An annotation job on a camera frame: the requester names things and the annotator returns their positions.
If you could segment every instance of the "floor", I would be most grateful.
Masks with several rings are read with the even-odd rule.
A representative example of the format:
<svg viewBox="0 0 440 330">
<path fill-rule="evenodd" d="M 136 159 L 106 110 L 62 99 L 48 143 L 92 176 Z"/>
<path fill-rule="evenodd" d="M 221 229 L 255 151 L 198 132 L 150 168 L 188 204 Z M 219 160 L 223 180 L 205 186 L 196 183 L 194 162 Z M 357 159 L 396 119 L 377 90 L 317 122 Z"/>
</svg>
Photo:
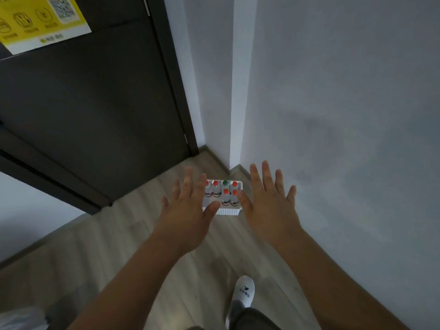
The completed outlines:
<svg viewBox="0 0 440 330">
<path fill-rule="evenodd" d="M 0 312 L 36 305 L 54 329 L 65 329 L 150 235 L 163 194 L 193 166 L 195 178 L 225 179 L 228 173 L 202 152 L 116 201 L 113 207 L 49 241 L 0 271 Z M 241 172 L 233 175 L 250 192 Z M 199 248 L 185 255 L 165 280 L 145 329 L 223 329 L 237 278 L 255 281 L 253 307 L 282 329 L 319 329 L 292 272 L 276 252 L 258 241 L 239 216 L 217 216 Z"/>
</svg>

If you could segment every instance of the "round icon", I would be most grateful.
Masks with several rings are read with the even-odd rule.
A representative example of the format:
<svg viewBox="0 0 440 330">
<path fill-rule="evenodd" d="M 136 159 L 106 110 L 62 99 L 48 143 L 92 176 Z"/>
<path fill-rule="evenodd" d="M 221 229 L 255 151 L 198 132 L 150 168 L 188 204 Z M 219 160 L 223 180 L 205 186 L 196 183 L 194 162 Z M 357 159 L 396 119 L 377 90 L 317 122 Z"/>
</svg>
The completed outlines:
<svg viewBox="0 0 440 330">
<path fill-rule="evenodd" d="M 0 33 L 8 33 L 11 31 L 11 27 L 5 20 L 0 18 Z"/>
<path fill-rule="evenodd" d="M 51 12 L 46 8 L 37 9 L 35 13 L 43 22 L 50 22 L 53 20 Z"/>
<path fill-rule="evenodd" d="M 32 26 L 32 20 L 25 13 L 15 13 L 14 20 L 24 28 Z"/>
</svg>

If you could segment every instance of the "person's left arm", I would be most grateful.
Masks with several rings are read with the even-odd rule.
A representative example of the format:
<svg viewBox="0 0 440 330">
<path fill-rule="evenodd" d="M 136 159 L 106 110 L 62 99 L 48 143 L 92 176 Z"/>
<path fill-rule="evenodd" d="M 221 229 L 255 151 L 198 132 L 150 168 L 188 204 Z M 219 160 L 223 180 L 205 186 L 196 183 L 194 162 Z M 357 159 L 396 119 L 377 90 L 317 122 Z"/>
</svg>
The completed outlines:
<svg viewBox="0 0 440 330">
<path fill-rule="evenodd" d="M 171 201 L 162 198 L 162 212 L 151 236 L 69 330 L 143 329 L 166 276 L 180 257 L 205 239 L 220 207 L 216 201 L 203 212 L 205 184 L 202 174 L 193 191 L 192 169 L 186 169 L 182 190 L 177 180 Z"/>
</svg>

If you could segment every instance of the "yellow sign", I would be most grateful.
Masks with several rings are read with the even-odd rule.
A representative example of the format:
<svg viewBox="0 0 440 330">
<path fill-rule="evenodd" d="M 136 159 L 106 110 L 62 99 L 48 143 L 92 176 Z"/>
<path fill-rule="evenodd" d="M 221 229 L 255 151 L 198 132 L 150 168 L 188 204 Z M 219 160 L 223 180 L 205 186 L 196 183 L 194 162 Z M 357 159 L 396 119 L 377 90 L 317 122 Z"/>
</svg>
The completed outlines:
<svg viewBox="0 0 440 330">
<path fill-rule="evenodd" d="M 86 33 L 75 0 L 0 0 L 0 42 L 13 55 Z"/>
</svg>

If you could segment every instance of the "white plastic bag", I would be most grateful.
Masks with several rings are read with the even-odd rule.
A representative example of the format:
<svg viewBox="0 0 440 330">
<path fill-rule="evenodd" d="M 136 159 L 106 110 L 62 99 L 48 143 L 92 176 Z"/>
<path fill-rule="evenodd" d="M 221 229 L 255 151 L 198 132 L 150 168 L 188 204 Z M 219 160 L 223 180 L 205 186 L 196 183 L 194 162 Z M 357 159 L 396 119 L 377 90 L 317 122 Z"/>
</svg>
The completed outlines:
<svg viewBox="0 0 440 330">
<path fill-rule="evenodd" d="M 0 330 L 46 330 L 44 312 L 29 307 L 0 314 Z"/>
</svg>

